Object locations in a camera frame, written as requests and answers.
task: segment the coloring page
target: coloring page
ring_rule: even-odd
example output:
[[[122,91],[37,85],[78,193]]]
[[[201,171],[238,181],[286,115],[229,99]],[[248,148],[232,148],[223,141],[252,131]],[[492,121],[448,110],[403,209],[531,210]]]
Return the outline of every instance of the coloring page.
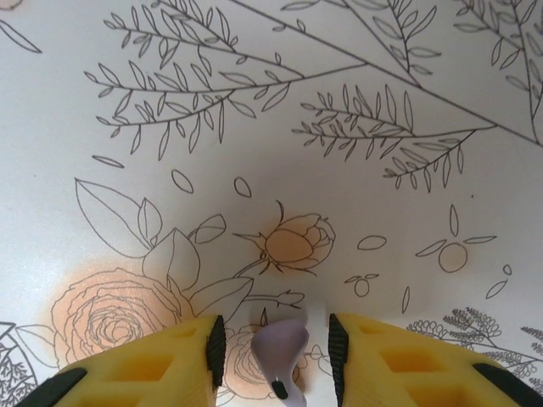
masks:
[[[250,352],[327,318],[487,354],[543,393],[543,1],[0,0],[0,407],[221,314]]]

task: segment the white paper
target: white paper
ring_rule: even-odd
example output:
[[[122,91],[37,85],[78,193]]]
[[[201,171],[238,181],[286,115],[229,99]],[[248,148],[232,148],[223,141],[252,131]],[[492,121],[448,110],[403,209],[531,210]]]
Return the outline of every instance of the white paper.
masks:
[[[541,2],[0,8],[1,406],[213,313],[219,405],[280,405],[249,341],[285,316],[309,405],[333,405],[340,311],[542,391]]]

